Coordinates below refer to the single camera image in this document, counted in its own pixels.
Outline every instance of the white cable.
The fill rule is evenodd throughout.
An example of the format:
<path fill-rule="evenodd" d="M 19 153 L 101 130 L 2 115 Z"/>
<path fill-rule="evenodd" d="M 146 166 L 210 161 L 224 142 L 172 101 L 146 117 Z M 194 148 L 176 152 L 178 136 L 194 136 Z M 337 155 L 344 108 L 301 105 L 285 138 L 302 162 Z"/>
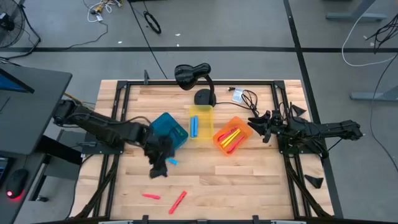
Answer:
<path fill-rule="evenodd" d="M 104 1 L 104 0 L 101 0 L 99 3 L 92 5 L 92 6 L 88 9 L 88 12 L 87 12 L 87 21 L 88 21 L 88 22 L 98 22 L 97 19 L 94 20 L 94 21 L 91 21 L 91 20 L 90 20 L 90 12 L 91 12 L 91 9 L 92 9 L 92 8 L 94 8 L 95 6 L 97 6 L 97 5 L 99 5 L 99 4 L 102 4 L 103 1 Z M 115 4 L 116 4 L 116 3 L 113 3 L 113 2 L 111 2 L 111 1 L 108 1 L 108 2 L 105 4 L 104 7 L 105 7 L 105 9 L 107 10 L 108 13 L 112 13 L 112 7 L 111 7 L 110 5 L 115 5 Z"/>
<path fill-rule="evenodd" d="M 347 63 L 347 65 L 350 65 L 350 66 L 352 66 L 352 67 L 363 67 L 363 66 L 367 66 L 367 65 L 376 65 L 376 64 L 388 62 L 388 61 L 390 61 L 390 60 L 392 60 L 392 59 L 394 58 L 394 57 L 391 57 L 391 58 L 386 59 L 386 60 L 383 60 L 383 61 L 381 61 L 381 62 L 371 62 L 371 63 L 366 63 L 366 64 L 363 64 L 363 65 L 353 65 L 353 64 L 347 62 L 346 58 L 344 57 L 344 46 L 346 45 L 346 43 L 347 43 L 349 37 L 351 36 L 351 33 L 353 32 L 353 30 L 354 30 L 356 24 L 359 22 L 359 20 L 361 20 L 361 18 L 363 17 L 363 15 L 365 15 L 365 13 L 373 6 L 373 4 L 374 4 L 374 3 L 372 3 L 372 4 L 368 7 L 368 9 L 367 9 L 367 10 L 358 18 L 358 20 L 354 23 L 353 28 L 351 28 L 350 32 L 348 33 L 348 36 L 347 36 L 346 41 L 344 41 L 343 46 L 341 47 L 341 55 L 343 56 L 343 60 Z"/>

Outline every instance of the lamp base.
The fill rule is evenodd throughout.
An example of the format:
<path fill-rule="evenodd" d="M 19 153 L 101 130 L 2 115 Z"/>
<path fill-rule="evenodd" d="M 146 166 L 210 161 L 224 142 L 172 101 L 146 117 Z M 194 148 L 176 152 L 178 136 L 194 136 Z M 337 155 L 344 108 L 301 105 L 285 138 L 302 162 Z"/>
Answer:
<path fill-rule="evenodd" d="M 195 93 L 194 102 L 196 105 L 211 105 L 209 104 L 209 95 L 210 90 L 202 89 Z M 216 105 L 216 95 L 213 94 L 213 104 L 211 106 Z"/>

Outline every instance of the gray floor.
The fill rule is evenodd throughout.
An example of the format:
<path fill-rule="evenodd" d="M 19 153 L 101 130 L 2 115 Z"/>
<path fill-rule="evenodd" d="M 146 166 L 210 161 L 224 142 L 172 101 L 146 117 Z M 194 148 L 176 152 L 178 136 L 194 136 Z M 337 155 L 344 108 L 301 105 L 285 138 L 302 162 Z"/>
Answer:
<path fill-rule="evenodd" d="M 96 3 L 86 0 L 87 4 Z M 352 22 L 325 20 L 326 12 L 350 11 L 360 1 L 290 0 L 302 47 L 341 47 Z M 142 3 L 133 4 L 144 10 Z M 86 20 L 86 8 L 81 0 L 33 0 L 25 3 L 32 25 L 42 36 L 40 47 L 67 47 L 95 39 L 104 31 L 100 24 Z M 164 31 L 156 35 L 144 27 L 152 46 L 260 46 L 293 47 L 283 2 L 280 0 L 167 0 L 147 2 Z M 370 12 L 389 16 L 379 24 L 358 24 L 347 47 L 371 47 L 364 35 L 371 35 L 387 23 L 398 11 L 393 0 L 376 1 Z M 128 5 L 114 7 L 104 13 L 109 33 L 87 47 L 145 47 L 146 43 Z M 397 47 L 392 39 L 385 47 Z M 13 47 L 29 46 L 27 35 Z M 212 78 L 302 79 L 296 53 L 281 52 L 155 52 L 169 78 L 174 66 L 181 63 L 212 66 Z M 391 54 L 347 54 L 352 63 L 366 63 L 391 57 Z M 370 103 L 352 101 L 351 91 L 373 91 L 386 66 L 350 67 L 338 53 L 304 54 L 321 121 L 357 121 L 367 135 L 357 142 L 343 141 L 331 151 L 331 163 L 345 218 L 398 222 L 396 205 L 398 174 L 391 161 L 374 141 L 369 130 Z M 68 92 L 85 101 L 95 101 L 102 79 L 142 78 L 144 69 L 152 79 L 163 76 L 149 52 L 57 52 L 34 53 L 13 60 L 28 67 L 71 72 Z M 386 90 L 398 82 L 394 62 L 381 83 Z M 393 156 L 398 150 L 393 143 L 398 129 L 397 105 L 376 103 L 374 131 Z M 49 126 L 46 133 L 57 136 L 59 130 Z M 327 141 L 332 145 L 336 139 Z M 64 218 L 72 203 L 73 182 L 53 179 L 45 183 L 42 194 L 52 203 L 37 206 L 27 203 L 17 223 L 52 221 Z M 62 186 L 63 191 L 51 191 Z M 30 219 L 34 212 L 39 216 Z"/>

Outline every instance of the computer mouse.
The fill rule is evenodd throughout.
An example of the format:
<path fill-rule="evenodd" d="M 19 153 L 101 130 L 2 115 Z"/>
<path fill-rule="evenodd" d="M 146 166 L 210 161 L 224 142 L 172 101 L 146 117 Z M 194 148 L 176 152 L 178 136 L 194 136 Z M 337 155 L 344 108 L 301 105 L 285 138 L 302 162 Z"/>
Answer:
<path fill-rule="evenodd" d="M 28 171 L 25 169 L 15 170 L 6 184 L 6 192 L 9 198 L 16 198 L 24 191 Z"/>

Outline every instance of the blue bin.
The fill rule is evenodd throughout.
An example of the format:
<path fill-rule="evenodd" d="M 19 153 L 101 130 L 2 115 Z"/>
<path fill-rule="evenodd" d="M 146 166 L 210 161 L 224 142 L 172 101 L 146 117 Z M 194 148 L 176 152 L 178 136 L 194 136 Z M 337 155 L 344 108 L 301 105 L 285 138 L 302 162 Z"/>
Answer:
<path fill-rule="evenodd" d="M 187 131 L 184 130 L 168 112 L 156 118 L 151 126 L 156 135 L 168 135 L 173 139 L 172 156 L 174 156 L 175 150 L 181 147 L 188 138 Z"/>

